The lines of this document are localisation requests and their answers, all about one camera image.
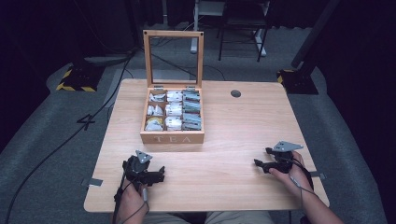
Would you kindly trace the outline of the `pile of white pyramid tea bags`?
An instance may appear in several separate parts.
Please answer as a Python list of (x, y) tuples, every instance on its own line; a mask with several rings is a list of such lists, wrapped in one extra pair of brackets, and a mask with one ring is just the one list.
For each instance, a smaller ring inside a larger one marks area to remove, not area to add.
[[(165, 94), (153, 94), (148, 96), (148, 111), (147, 115), (149, 118), (160, 117), (163, 118), (163, 108), (161, 103), (165, 102)], [(163, 129), (163, 124), (158, 122), (146, 123), (146, 131), (161, 131)]]

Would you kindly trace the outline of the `hazard-striped stand base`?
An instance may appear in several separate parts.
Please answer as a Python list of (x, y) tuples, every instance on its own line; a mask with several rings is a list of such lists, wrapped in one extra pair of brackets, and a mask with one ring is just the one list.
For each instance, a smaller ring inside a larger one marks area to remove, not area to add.
[(64, 73), (57, 91), (88, 91), (94, 92), (98, 89), (99, 81), (105, 71), (104, 67), (88, 66), (79, 68), (71, 65)]
[(303, 75), (299, 70), (279, 70), (276, 72), (276, 80), (287, 94), (318, 94), (311, 76)]

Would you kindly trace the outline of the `stack of white tea packets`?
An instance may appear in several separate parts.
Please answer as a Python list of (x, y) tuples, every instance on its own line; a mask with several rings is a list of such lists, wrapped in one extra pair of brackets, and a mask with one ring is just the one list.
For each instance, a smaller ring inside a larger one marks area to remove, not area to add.
[(168, 130), (181, 130), (182, 99), (183, 94), (181, 91), (169, 91), (166, 93), (167, 104), (165, 106), (165, 125)]

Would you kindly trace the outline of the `row of blue-grey tea packets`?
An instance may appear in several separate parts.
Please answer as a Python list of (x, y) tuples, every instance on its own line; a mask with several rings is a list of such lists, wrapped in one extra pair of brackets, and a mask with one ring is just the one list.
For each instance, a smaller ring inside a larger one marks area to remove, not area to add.
[(182, 92), (182, 120), (184, 130), (202, 130), (201, 97), (198, 91), (184, 90)]

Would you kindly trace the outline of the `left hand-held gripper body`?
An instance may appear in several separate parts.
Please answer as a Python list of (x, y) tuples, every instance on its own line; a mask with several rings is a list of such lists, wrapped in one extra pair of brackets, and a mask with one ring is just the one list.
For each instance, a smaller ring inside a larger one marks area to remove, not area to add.
[(152, 176), (164, 176), (159, 171), (149, 172), (149, 164), (152, 157), (140, 150), (137, 150), (127, 161), (123, 162), (122, 168), (124, 176), (131, 181), (135, 187), (141, 185), (149, 186), (149, 178)]

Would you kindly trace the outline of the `black stand pole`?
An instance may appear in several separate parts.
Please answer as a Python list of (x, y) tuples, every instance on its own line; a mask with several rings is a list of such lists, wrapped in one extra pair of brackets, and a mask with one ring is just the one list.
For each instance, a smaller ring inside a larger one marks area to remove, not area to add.
[(298, 50), (297, 54), (291, 61), (290, 65), (293, 68), (298, 68), (301, 63), (304, 63), (307, 60), (310, 52), (314, 47), (315, 42), (318, 40), (320, 32), (325, 27), (326, 23), (328, 22), (329, 18), (333, 14), (340, 1), (341, 0), (330, 0), (326, 7), (323, 9), (311, 32), (309, 33), (304, 43)]

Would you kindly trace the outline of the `person's right hand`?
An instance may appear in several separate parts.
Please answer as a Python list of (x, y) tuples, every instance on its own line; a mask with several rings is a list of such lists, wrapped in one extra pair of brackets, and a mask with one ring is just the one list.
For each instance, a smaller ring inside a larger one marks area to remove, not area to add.
[(293, 151), (292, 155), (294, 164), (287, 174), (283, 174), (275, 168), (270, 169), (270, 174), (283, 183), (293, 196), (301, 200), (303, 193), (307, 190), (311, 191), (312, 188), (304, 171), (299, 167), (299, 165), (304, 166), (303, 157), (296, 151)]

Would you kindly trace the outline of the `white desk leg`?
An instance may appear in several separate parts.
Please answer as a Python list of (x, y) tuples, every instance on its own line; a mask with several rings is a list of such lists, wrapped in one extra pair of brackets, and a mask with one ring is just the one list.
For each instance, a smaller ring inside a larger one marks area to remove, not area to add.
[(260, 53), (261, 57), (265, 57), (267, 55), (263, 41), (263, 29), (259, 29), (257, 32), (254, 32), (254, 41), (257, 46), (257, 50)]
[[(194, 0), (194, 11), (193, 11), (193, 31), (194, 32), (198, 31), (199, 2), (200, 2), (200, 0)], [(191, 54), (197, 53), (197, 48), (198, 48), (197, 44), (198, 44), (198, 39), (196, 37), (193, 37), (191, 40), (191, 48), (190, 48)]]

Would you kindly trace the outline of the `person's left hand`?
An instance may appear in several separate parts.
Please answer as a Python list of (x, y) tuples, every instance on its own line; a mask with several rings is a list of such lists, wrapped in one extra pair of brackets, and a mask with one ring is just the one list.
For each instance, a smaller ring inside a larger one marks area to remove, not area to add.
[(132, 182), (126, 180), (122, 189), (123, 193), (120, 200), (119, 217), (144, 216), (148, 211), (148, 207)]

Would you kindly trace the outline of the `wooden tea box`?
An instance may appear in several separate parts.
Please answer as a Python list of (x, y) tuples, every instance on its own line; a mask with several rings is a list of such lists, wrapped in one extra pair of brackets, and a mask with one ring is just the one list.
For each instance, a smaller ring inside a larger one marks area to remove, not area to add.
[[(155, 37), (177, 37), (185, 38), (187, 40), (196, 37), (198, 39), (197, 53), (194, 58), (196, 62), (195, 80), (175, 80), (175, 79), (159, 79), (158, 73), (153, 70), (152, 57), (154, 53), (152, 51), (151, 41)], [(144, 117), (141, 125), (140, 135), (144, 144), (202, 144), (205, 138), (205, 120), (203, 110), (203, 92), (202, 92), (202, 79), (203, 79), (203, 55), (204, 55), (204, 33), (194, 31), (164, 31), (164, 30), (144, 30), (144, 51), (146, 61), (146, 74), (148, 83), (148, 93), (145, 101)], [(201, 118), (202, 118), (202, 130), (184, 130), (183, 120), (180, 131), (168, 130), (165, 125), (165, 106), (167, 104), (166, 93), (169, 91), (181, 91), (192, 90), (200, 93), (201, 103)], [(149, 118), (147, 115), (149, 105), (149, 95), (153, 94), (165, 94), (165, 102), (161, 103), (163, 108), (163, 129), (161, 131), (146, 131), (146, 121)]]

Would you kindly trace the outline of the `black metal chair frame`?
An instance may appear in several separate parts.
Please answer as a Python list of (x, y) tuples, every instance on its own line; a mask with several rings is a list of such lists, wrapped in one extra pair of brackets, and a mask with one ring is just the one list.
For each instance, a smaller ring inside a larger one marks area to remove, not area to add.
[[(224, 44), (244, 44), (244, 41), (227, 40), (225, 38), (227, 31), (251, 31), (251, 44), (256, 46), (253, 33), (263, 29), (262, 43), (265, 43), (270, 29), (270, 2), (271, 0), (225, 0), (218, 30), (219, 60), (222, 58)], [(261, 56), (258, 52), (257, 61), (260, 60)]]

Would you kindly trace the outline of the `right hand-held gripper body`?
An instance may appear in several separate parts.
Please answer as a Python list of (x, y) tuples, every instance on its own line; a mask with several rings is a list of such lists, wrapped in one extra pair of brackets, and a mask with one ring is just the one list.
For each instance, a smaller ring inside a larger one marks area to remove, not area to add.
[(287, 174), (293, 165), (292, 151), (302, 149), (304, 146), (294, 144), (286, 141), (279, 141), (274, 147), (271, 147), (274, 151), (272, 156), (275, 158), (274, 167), (279, 172)]

